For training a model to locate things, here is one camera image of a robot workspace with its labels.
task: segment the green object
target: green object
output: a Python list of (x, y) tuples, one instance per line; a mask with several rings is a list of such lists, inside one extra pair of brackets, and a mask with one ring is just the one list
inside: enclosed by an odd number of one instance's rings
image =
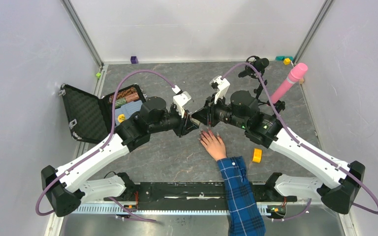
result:
[(125, 97), (120, 98), (115, 101), (115, 109), (120, 108), (122, 105), (126, 104), (126, 99)]

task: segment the wire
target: wire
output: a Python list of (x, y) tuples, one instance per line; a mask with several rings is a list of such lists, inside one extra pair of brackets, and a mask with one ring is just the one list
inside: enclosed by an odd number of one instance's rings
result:
[(140, 217), (140, 216), (138, 216), (138, 215), (132, 213), (132, 212), (129, 211), (127, 208), (125, 208), (123, 205), (121, 205), (121, 203), (119, 203), (117, 200), (115, 200), (115, 198), (113, 198), (113, 197), (109, 197), (109, 199), (111, 199), (113, 202), (115, 202), (117, 205), (119, 205), (119, 206), (121, 207), (121, 209), (122, 209), (123, 211), (125, 211), (126, 213), (128, 213), (130, 216), (134, 216), (135, 218), (137, 218), (137, 219), (124, 218), (124, 220), (130, 220), (130, 221), (144, 221), (144, 222), (152, 222), (152, 223), (157, 222), (156, 220), (146, 219), (146, 218)]
[(282, 215), (282, 214), (280, 214), (279, 212), (277, 212), (277, 211), (275, 211), (275, 213), (276, 213), (276, 215), (278, 215), (278, 216), (281, 216), (281, 217), (285, 217), (286, 216), (286, 214), (287, 214), (287, 207), (286, 207), (286, 204), (284, 205), (284, 215)]
[[(257, 71), (257, 69), (250, 65), (249, 63), (246, 63), (246, 62), (241, 62), (241, 63), (238, 63), (237, 65), (233, 66), (231, 69), (229, 69), (223, 76), (221, 79), (224, 79), (227, 77), (227, 75), (229, 73), (231, 73), (235, 68), (239, 67), (239, 66), (243, 66), (243, 65), (246, 65), (246, 66), (249, 66), (256, 74), (257, 74), (257, 77), (258, 77), (258, 80), (260, 81), (261, 85), (263, 86), (263, 89), (264, 89), (264, 92), (266, 93), (267, 95), (267, 98), (269, 99), (270, 101), (270, 94), (269, 94), (269, 91), (267, 90), (267, 87), (266, 85), (264, 84), (264, 80), (263, 78), (261, 77), (261, 73), (259, 73)], [(310, 151), (312, 154), (315, 154), (316, 156), (322, 158), (324, 161), (330, 163), (331, 165), (335, 166), (336, 169), (342, 171), (344, 174), (346, 174), (347, 176), (349, 176), (350, 178), (352, 178), (358, 185), (360, 185), (369, 195), (370, 197), (373, 199), (373, 201), (375, 202), (377, 208), (378, 208), (378, 199), (377, 197), (374, 195), (374, 193), (365, 185), (363, 184), (362, 181), (360, 181), (356, 176), (354, 176), (352, 173), (348, 172), (347, 170), (345, 170), (343, 167), (339, 166), (337, 163), (333, 162), (332, 160), (330, 160), (329, 158), (325, 157), (324, 155), (320, 154), (319, 152), (317, 152), (316, 150), (313, 150), (312, 148), (310, 148), (309, 146), (307, 146), (306, 144), (303, 144), (303, 143), (300, 143), (299, 140), (289, 131), (286, 123), (284, 122), (284, 120), (282, 119), (281, 115), (278, 113), (278, 111), (276, 110), (275, 108), (275, 105), (273, 105), (273, 103), (269, 102), (270, 106), (272, 107), (272, 110), (273, 112), (275, 113), (277, 119), (281, 122), (283, 128), (286, 130), (286, 132), (288, 133), (288, 135), (291, 137), (292, 140), (294, 140), (300, 147), (303, 147), (305, 148), (306, 150)], [(377, 214), (378, 215), (378, 210), (375, 211), (375, 210), (372, 210), (370, 208), (367, 208), (365, 206), (362, 206), (360, 204), (357, 204), (357, 203), (353, 203), (353, 206), (356, 206), (358, 208), (361, 208), (363, 210), (366, 210), (370, 213), (373, 213), (373, 214)], [(305, 210), (301, 213), (299, 213), (298, 215), (296, 216), (293, 216), (293, 217), (290, 217), (288, 219), (292, 219), (292, 218), (296, 218), (297, 216), (300, 216), (302, 215), (305, 211), (307, 211), (309, 208), (309, 206), (307, 205), (307, 207), (305, 208)]]
[(138, 209), (138, 191), (135, 191), (134, 195), (135, 195), (135, 206)]
[(106, 178), (110, 173), (114, 173), (115, 176), (117, 175), (117, 173), (115, 173), (114, 171), (110, 171), (110, 172), (106, 173), (106, 175), (103, 178)]
[(306, 204), (306, 206), (305, 206), (305, 208), (303, 209), (303, 211), (301, 211), (297, 215), (294, 215), (294, 216), (291, 216), (291, 217), (288, 217), (288, 218), (283, 218), (283, 219), (273, 219), (272, 218), (271, 220), (272, 220), (272, 222), (273, 221), (283, 222), (283, 221), (286, 221), (286, 220), (295, 219), (295, 218), (297, 218), (297, 217), (299, 217), (299, 216), (301, 216), (301, 215), (309, 212), (308, 210), (309, 210), (309, 207), (311, 206), (311, 202), (312, 202), (312, 199), (309, 199), (308, 202), (307, 202), (307, 204)]
[(282, 206), (281, 206), (281, 208), (282, 208), (282, 207), (285, 207), (285, 206), (286, 206), (286, 204), (287, 204), (287, 198), (286, 198), (286, 197), (284, 197), (284, 198), (283, 198), (283, 203), (282, 203)]
[[(152, 71), (152, 70), (136, 70), (134, 72), (131, 72), (129, 74), (127, 74), (121, 81), (120, 83), (118, 84), (117, 86), (117, 89), (115, 90), (115, 93), (114, 93), (114, 97), (113, 97), (113, 101), (112, 101), (112, 104), (115, 104), (115, 100), (117, 98), (117, 95), (118, 95), (118, 91), (120, 90), (121, 86), (123, 85), (123, 83), (125, 82), (125, 80), (127, 80), (129, 77), (135, 75), (135, 74), (138, 74), (138, 73), (151, 73), (151, 74), (155, 74), (159, 77), (161, 77), (162, 79), (164, 79), (172, 88), (175, 87), (175, 85), (170, 81), (168, 80), (166, 77), (164, 77), (163, 75), (161, 75), (160, 73), (158, 72), (155, 72), (155, 71)], [(82, 160), (78, 161), (76, 164), (74, 164), (73, 166), (71, 166), (70, 168), (68, 168), (67, 170), (65, 170), (61, 175), (57, 176), (49, 185), (47, 185), (47, 187), (44, 188), (43, 192), (40, 194), (40, 196), (38, 197), (38, 200), (37, 200), (37, 203), (35, 204), (35, 213), (37, 213), (37, 215), (39, 216), (45, 216), (45, 215), (49, 215), (51, 213), (54, 212), (54, 210), (51, 210), (51, 211), (48, 211), (48, 212), (41, 212), (40, 211), (40, 203), (41, 201), (43, 200), (44, 198), (44, 195), (48, 192), (48, 190), (53, 187), (53, 185), (59, 181), (61, 178), (63, 178), (64, 176), (68, 175), (74, 168), (76, 168), (77, 166), (79, 166), (80, 164), (82, 164), (83, 162), (89, 160), (89, 158), (95, 156), (97, 153), (99, 153), (99, 150), (103, 150), (108, 144), (109, 142), (111, 141), (111, 139), (114, 137), (114, 129), (115, 129), (115, 106), (112, 106), (112, 124), (111, 124), (111, 131), (109, 133), (109, 136), (108, 136), (108, 139), (106, 140), (106, 142), (97, 150), (95, 150), (94, 152), (92, 152), (91, 154), (89, 154), (87, 157), (83, 158)]]

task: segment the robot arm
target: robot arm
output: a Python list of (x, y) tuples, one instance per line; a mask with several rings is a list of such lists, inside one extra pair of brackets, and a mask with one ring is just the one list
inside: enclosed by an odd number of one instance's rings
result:
[[(108, 137), (77, 159), (57, 169), (52, 166), (45, 167), (41, 171), (43, 189), (65, 173), (65, 176), (46, 193), (56, 215), (66, 216), (76, 210), (81, 203), (124, 195), (129, 179), (126, 175), (90, 181), (88, 179), (115, 159), (147, 143), (153, 133), (173, 130), (177, 136), (181, 137), (197, 129), (198, 127), (190, 121), (188, 111), (184, 109), (184, 105), (190, 99), (187, 92), (174, 96), (174, 103), (170, 111), (167, 111), (166, 102), (162, 98), (148, 98), (147, 102), (141, 106), (140, 112), (133, 114), (116, 127), (115, 134), (104, 149), (101, 147), (107, 142)], [(97, 154), (73, 171), (66, 171), (94, 152)]]
[[(279, 152), (303, 166), (316, 177), (290, 177), (281, 173), (273, 173), (266, 185), (273, 188), (282, 196), (297, 196), (298, 198), (321, 199), (332, 210), (347, 214), (360, 189), (354, 180), (341, 172), (337, 167), (319, 158), (317, 155), (297, 144), (288, 135), (275, 116), (265, 114), (258, 108), (258, 99), (252, 97), (248, 91), (236, 91), (231, 95), (230, 104), (225, 104), (225, 93), (229, 83), (221, 77), (211, 81), (216, 90), (206, 99), (204, 107), (192, 114), (194, 122), (215, 126), (219, 122), (228, 123), (244, 129), (245, 136), (252, 142)], [(299, 140), (300, 144), (316, 150), (319, 154), (331, 159), (340, 167), (351, 172), (360, 180), (363, 179), (365, 167), (354, 161), (351, 164), (339, 160), (312, 146), (288, 130)]]

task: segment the white wall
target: white wall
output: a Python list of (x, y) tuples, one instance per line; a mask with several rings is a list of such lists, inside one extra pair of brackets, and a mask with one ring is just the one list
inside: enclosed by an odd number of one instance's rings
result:
[(40, 171), (77, 145), (57, 92), (62, 83), (93, 92), (96, 72), (60, 1), (0, 0), (0, 236), (44, 234)]
[(294, 56), (324, 0), (71, 0), (104, 61)]
[[(301, 61), (322, 145), (366, 165), (364, 183), (378, 196), (378, 1), (335, 1)], [(356, 202), (376, 209), (364, 190)], [(353, 216), (360, 235), (378, 235), (378, 215)]]

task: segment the shirt cuff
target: shirt cuff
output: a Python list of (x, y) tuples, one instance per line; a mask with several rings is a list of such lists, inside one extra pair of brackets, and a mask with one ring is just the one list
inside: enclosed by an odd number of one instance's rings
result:
[(244, 163), (244, 159), (242, 156), (224, 158), (217, 161), (217, 163), (221, 172), (227, 168), (232, 168), (232, 167), (235, 167), (240, 170), (246, 169), (246, 165)]

